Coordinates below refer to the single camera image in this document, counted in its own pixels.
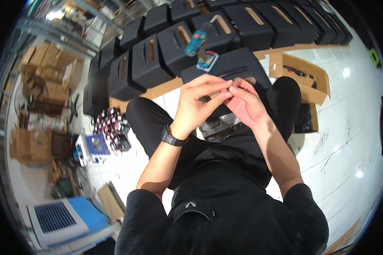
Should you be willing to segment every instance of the power drill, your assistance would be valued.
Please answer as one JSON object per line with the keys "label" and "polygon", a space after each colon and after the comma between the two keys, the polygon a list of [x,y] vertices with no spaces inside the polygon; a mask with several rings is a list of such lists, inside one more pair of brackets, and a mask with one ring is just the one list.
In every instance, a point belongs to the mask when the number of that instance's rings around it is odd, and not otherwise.
{"label": "power drill", "polygon": [[213,22],[216,20],[217,15],[214,15],[213,18],[204,23],[200,30],[197,30],[192,38],[190,39],[189,44],[184,49],[184,52],[187,56],[193,57],[197,55],[198,61],[196,64],[196,68],[199,70],[203,70],[206,73],[209,73],[217,60],[219,59],[219,55],[214,51],[206,51],[206,40],[207,35],[215,30]]}

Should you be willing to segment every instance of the white tile floor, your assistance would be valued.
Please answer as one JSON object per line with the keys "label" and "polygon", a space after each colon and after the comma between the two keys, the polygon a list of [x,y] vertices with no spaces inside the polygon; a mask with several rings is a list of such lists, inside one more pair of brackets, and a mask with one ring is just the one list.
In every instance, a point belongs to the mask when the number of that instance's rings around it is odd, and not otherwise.
{"label": "white tile floor", "polygon": [[[383,186],[383,157],[379,141],[383,80],[357,34],[352,28],[349,30],[354,37],[349,47],[287,52],[324,68],[329,75],[331,97],[317,106],[319,133],[295,134],[289,139],[303,180],[311,188],[315,201],[328,220],[328,245],[363,215],[366,217]],[[260,61],[267,73],[268,61],[269,56]],[[176,89],[154,101],[174,118],[179,93],[180,89]],[[79,130],[89,131],[86,116],[79,116],[77,125]],[[99,189],[112,180],[124,202],[148,162],[132,131],[129,140],[132,143],[129,152],[108,160],[104,165],[87,169],[92,187]],[[273,198],[282,200],[273,179],[266,190]],[[163,195],[167,212],[172,196],[173,192],[169,190]]]}

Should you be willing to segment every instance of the black pants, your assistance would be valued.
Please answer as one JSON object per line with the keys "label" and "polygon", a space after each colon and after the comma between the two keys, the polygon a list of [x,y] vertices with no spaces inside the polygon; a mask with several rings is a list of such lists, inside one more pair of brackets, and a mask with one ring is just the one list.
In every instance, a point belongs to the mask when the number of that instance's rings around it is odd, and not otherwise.
{"label": "black pants", "polygon": [[[285,142],[287,142],[301,105],[301,92],[298,84],[289,77],[281,77],[276,80],[267,92],[261,88],[256,88],[256,91],[266,107],[268,115],[274,121]],[[146,154],[149,158],[152,157],[162,141],[161,134],[164,126],[170,125],[173,122],[172,118],[165,110],[146,98],[132,99],[127,106],[126,116]],[[221,145],[235,147],[247,154],[263,158],[253,132],[245,125],[230,137],[222,140],[220,144],[209,143],[190,135],[180,153],[173,178],[174,181],[176,183],[181,181],[182,176],[185,176],[181,171],[186,169],[186,166],[192,165],[196,157],[203,151],[210,146],[218,147]]]}

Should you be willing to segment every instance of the watch strap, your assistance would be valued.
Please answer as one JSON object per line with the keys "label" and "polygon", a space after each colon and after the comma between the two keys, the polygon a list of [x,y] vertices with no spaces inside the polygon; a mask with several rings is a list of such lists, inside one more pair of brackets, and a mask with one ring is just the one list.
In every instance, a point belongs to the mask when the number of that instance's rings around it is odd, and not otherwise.
{"label": "watch strap", "polygon": [[174,138],[170,133],[169,125],[165,125],[162,131],[162,141],[173,146],[183,146],[186,143],[187,139],[179,140]]}

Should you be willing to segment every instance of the fingernail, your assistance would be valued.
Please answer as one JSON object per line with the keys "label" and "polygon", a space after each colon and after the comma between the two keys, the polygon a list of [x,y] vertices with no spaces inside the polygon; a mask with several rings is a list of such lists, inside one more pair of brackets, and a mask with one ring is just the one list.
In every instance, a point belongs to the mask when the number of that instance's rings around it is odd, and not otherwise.
{"label": "fingernail", "polygon": [[237,92],[237,88],[235,86],[230,86],[229,90],[231,92]]}

